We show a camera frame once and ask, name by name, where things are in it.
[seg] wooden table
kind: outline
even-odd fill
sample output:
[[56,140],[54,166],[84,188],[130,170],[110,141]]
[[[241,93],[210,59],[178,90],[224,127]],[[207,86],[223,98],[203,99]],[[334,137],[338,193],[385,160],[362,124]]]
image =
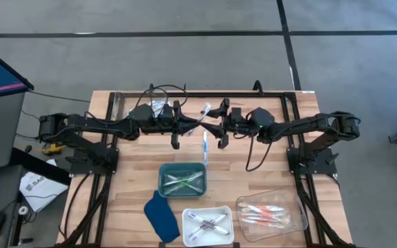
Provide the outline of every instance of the wooden table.
[[[90,112],[99,118],[105,116],[108,105],[109,91],[95,91],[90,104]],[[296,92],[301,118],[313,116],[319,112],[316,95],[313,92]],[[136,104],[137,98],[125,100],[125,111],[129,111]],[[213,108],[218,107],[222,99],[189,98],[182,107],[182,112],[193,118],[198,118],[203,103],[208,102]],[[243,116],[256,107],[266,108],[275,116],[276,122],[283,122],[283,111],[279,99],[272,98],[232,98],[232,107],[241,107]],[[290,118],[293,119],[292,106],[288,103]],[[208,123],[218,124],[219,119],[206,117]],[[305,134],[306,141],[312,141],[319,132]],[[93,142],[100,141],[100,134],[85,133],[84,137]],[[120,158],[116,174],[112,178],[108,210],[105,218],[102,247],[157,247],[159,237],[154,232],[150,222],[143,213],[143,206],[151,199],[157,189],[158,171],[160,165],[173,162],[201,162],[203,161],[203,130],[199,127],[191,137],[179,137],[180,149],[174,150],[170,145],[170,135],[142,135],[137,141],[119,140]],[[260,192],[290,186],[294,187],[294,177],[289,173],[285,150],[287,139],[275,142],[263,166],[254,172],[246,172],[245,164],[249,152],[250,139],[236,140],[230,138],[230,144],[225,149],[217,148],[217,140],[208,134],[209,164],[207,166],[207,192],[200,198],[169,199],[168,202],[182,232],[181,214],[185,208],[220,207],[227,205],[232,209],[235,231],[235,242],[241,247],[305,247],[302,231],[285,234],[274,238],[248,242],[244,238],[235,202],[239,196],[249,196]],[[255,166],[262,159],[267,146],[254,144],[251,166]],[[83,176],[72,179],[69,189],[68,203]],[[92,187],[90,176],[81,187],[70,212],[68,230],[71,232],[85,215],[88,198]],[[321,213],[327,219],[337,234],[347,242],[351,242],[349,228],[343,209],[343,203],[336,183],[324,175],[314,175],[316,193]],[[93,219],[90,232],[90,242],[94,242],[97,226],[97,215]],[[317,242],[313,217],[309,215],[309,223],[314,242]],[[62,242],[59,235],[57,242]],[[182,247],[182,235],[168,247]]]

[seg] clear plastic container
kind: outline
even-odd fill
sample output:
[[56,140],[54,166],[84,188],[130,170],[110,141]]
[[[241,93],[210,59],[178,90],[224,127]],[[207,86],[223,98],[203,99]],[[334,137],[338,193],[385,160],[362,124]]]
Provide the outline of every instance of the clear plastic container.
[[[204,225],[192,218],[190,214],[214,223],[222,231],[203,229]],[[228,206],[210,207],[202,209],[185,209],[182,213],[183,244],[187,247],[202,247],[209,245],[229,245],[234,242],[234,225],[232,211]]]
[[307,228],[303,205],[291,187],[241,196],[236,208],[241,230],[249,242]]

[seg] transparent box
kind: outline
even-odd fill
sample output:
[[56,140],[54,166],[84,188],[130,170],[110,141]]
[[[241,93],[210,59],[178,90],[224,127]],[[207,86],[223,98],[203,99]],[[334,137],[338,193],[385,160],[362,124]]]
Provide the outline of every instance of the transparent box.
[[236,208],[241,230],[249,242],[307,228],[303,205],[292,187],[241,196]]

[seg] paper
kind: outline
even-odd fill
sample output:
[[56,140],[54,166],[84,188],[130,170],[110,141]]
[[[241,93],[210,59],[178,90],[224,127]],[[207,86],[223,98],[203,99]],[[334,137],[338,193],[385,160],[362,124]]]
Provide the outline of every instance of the paper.
[[[56,166],[56,161],[50,159],[47,163]],[[21,179],[21,184],[19,186],[19,191],[26,196],[41,196],[46,197],[50,195],[59,195],[68,186],[61,183],[54,182],[38,174],[27,172],[25,176]],[[51,196],[48,198],[36,198],[36,197],[26,197],[26,200],[33,211],[40,212],[45,206],[51,203],[57,196]]]

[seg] blue towel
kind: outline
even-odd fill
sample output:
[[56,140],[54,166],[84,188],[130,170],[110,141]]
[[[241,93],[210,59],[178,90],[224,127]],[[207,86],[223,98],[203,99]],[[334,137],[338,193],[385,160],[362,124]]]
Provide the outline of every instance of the blue towel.
[[180,236],[176,217],[172,213],[167,199],[163,198],[159,191],[154,192],[152,199],[146,203],[143,211],[162,242],[172,242]]

